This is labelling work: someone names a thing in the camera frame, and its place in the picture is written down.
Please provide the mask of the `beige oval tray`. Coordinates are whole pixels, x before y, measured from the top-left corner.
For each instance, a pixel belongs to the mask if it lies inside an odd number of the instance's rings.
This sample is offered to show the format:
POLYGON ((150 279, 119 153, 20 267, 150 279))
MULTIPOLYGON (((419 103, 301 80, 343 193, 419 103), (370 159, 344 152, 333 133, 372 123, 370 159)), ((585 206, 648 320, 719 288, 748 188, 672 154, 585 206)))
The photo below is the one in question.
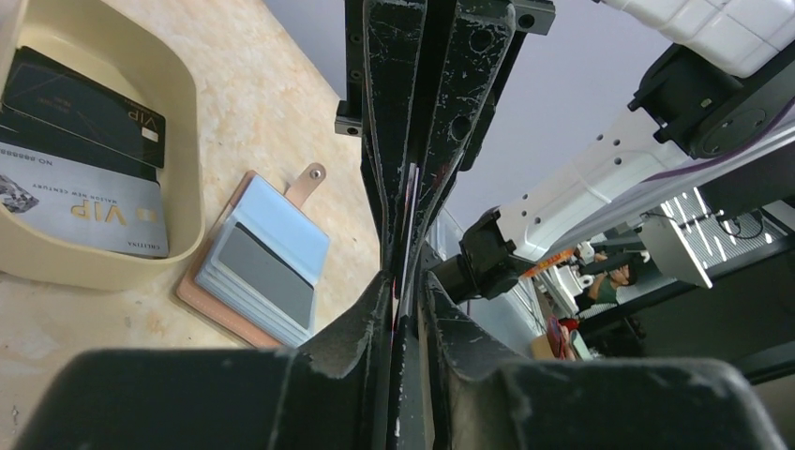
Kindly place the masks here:
POLYGON ((1 213, 1 270, 103 291, 135 289, 190 257, 205 231, 198 91, 188 67, 154 30, 112 1, 4 1, 1 76, 29 46, 162 113, 160 176, 170 253, 144 259, 70 244, 1 213))

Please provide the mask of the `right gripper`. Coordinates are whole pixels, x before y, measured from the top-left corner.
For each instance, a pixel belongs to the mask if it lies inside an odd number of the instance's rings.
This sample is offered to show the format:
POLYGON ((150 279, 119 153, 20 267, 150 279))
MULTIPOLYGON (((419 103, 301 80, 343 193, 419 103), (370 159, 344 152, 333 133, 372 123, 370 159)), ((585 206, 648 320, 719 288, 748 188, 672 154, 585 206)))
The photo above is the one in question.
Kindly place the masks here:
POLYGON ((410 158, 419 165, 414 258, 455 171, 470 170, 529 34, 545 36, 550 1, 347 1, 346 98, 335 131, 362 138, 361 173, 380 242, 397 274, 410 158))

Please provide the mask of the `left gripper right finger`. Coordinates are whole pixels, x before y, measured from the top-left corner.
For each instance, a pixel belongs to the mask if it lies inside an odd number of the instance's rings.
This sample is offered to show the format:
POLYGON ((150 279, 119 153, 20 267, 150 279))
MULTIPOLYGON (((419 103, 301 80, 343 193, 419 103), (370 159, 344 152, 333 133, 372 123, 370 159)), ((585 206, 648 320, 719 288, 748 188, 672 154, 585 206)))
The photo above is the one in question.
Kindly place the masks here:
POLYGON ((434 449, 782 449, 751 385, 710 359, 539 360, 423 287, 434 449))

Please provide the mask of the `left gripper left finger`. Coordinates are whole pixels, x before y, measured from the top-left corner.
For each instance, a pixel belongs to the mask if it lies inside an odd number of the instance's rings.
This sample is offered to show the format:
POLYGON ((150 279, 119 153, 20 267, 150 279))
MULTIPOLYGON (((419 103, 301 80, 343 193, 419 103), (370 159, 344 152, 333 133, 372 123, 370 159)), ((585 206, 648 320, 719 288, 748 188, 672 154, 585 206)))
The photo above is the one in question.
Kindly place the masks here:
POLYGON ((83 352, 20 449, 382 449, 393 279, 302 347, 83 352))

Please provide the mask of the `black card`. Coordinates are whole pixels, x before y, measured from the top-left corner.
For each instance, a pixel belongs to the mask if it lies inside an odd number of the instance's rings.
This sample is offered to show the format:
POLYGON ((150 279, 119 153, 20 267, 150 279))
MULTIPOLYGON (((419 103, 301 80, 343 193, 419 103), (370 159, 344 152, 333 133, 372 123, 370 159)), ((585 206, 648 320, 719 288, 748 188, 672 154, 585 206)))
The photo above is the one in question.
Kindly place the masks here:
POLYGON ((1 139, 51 156, 157 181, 166 118, 30 47, 13 56, 1 139))
POLYGON ((286 265, 243 225, 229 227, 217 252, 219 269, 247 292, 257 311, 273 307, 276 314, 307 333, 314 321, 314 287, 286 265))

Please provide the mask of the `tan leather card holder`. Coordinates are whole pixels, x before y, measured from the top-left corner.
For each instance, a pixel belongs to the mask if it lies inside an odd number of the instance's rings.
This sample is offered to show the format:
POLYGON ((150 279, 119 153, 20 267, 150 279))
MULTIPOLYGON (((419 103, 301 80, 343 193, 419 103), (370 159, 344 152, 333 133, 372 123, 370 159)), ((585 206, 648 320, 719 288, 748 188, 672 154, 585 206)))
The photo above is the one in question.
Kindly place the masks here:
POLYGON ((325 167, 313 162, 279 192, 246 172, 176 296, 254 347, 308 341, 330 238, 302 206, 325 177, 325 167))

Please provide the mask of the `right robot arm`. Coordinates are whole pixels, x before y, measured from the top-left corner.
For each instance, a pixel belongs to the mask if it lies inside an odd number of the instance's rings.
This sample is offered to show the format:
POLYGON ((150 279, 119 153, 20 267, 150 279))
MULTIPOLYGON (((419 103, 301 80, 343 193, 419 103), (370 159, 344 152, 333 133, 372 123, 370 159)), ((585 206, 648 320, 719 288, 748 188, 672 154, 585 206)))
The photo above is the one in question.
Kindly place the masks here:
MULTIPOLYGON (((438 275, 455 297, 492 298, 585 239, 581 223, 636 185, 746 150, 794 100, 790 1, 614 1, 665 37, 611 127, 519 200, 464 235, 438 275)), ((428 230, 473 165, 528 35, 550 1, 348 1, 347 96, 336 131, 360 139, 361 174, 397 295, 414 284, 428 230)))

